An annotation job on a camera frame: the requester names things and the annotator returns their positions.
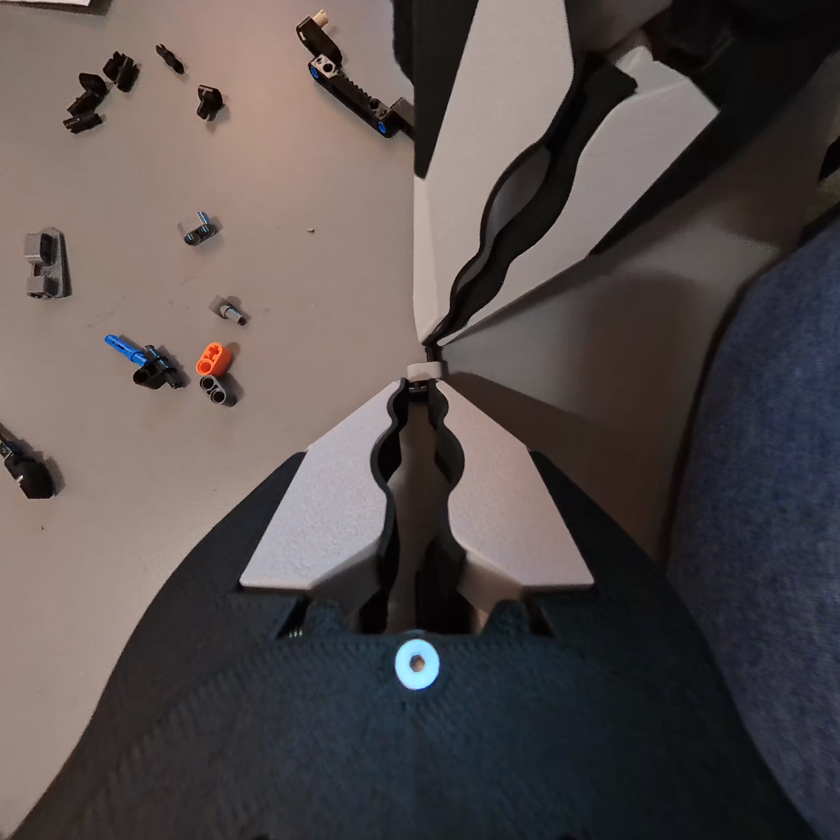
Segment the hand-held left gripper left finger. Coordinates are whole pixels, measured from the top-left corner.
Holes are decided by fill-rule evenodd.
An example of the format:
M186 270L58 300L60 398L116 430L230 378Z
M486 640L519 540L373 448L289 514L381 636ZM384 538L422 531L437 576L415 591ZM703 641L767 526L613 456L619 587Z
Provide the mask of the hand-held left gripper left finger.
M382 633L400 540L390 478L409 384L389 384L304 454L239 578L243 588L297 593L355 613L363 633Z

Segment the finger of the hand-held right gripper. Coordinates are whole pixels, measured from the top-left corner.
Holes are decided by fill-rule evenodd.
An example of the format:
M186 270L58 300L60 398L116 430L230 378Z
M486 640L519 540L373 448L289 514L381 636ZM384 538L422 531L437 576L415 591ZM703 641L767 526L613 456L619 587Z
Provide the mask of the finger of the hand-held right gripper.
M478 2L425 176L413 192L413 312L428 341L480 254L492 193L543 139L574 62L566 2Z
M494 198L489 243L448 294L428 345L581 263L717 115L648 49L587 59L556 127Z

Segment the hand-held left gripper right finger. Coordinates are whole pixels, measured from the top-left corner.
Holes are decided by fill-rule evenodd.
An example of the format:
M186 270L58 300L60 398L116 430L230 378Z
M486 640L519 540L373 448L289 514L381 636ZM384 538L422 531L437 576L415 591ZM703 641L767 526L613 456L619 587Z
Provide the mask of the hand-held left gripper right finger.
M594 578L528 447L444 382L427 386L446 491L425 557L425 620L586 592Z

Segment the black gear rack assembly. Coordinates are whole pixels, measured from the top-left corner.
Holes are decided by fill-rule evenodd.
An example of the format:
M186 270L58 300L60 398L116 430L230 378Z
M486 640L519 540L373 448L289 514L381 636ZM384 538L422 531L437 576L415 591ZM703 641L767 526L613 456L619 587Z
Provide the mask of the black gear rack assembly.
M384 138L399 133L414 140L414 107L399 98L388 105L355 84L343 69L343 54L324 28L329 18L323 10L305 17L296 27L300 42L311 53L308 70L315 82L333 99Z

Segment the black T-shaped connector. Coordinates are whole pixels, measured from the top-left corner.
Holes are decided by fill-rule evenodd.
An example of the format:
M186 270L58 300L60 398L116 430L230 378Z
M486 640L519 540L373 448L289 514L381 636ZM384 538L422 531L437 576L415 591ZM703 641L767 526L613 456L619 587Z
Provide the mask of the black T-shaped connector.
M185 386L179 369L153 345L143 347L142 353L145 362L133 373L134 384L153 391L159 390L163 385L168 385L174 390Z

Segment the person's blue sweater torso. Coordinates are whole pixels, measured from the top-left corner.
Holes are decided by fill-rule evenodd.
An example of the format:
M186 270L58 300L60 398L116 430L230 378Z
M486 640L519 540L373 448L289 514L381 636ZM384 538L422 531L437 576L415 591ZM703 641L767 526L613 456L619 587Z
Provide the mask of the person's blue sweater torso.
M838 221L756 280L722 335L668 576L777 781L838 838Z

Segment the black connector with axle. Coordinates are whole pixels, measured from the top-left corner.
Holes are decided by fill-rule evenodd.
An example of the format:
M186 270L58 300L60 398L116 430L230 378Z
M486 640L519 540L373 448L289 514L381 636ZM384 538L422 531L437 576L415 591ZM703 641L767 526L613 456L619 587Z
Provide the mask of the black connector with axle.
M27 499L46 500L56 495L56 484L43 458L1 426L1 461Z

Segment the grey curved slope piece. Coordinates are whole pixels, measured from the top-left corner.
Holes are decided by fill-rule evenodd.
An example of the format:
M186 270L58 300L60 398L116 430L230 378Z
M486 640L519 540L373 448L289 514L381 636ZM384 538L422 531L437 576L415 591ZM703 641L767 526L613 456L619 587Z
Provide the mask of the grey curved slope piece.
M192 248L205 244L216 237L221 230L219 222L205 211L197 211L191 219L184 216L175 227L182 242Z

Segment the dark grey panel piece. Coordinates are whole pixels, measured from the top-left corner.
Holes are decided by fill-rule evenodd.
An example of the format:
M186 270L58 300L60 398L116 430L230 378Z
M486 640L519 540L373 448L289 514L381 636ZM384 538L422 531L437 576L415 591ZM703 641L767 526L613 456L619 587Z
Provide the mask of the dark grey panel piece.
M70 295L67 243L54 227L42 228L24 237L24 256L29 264L28 297L56 300Z

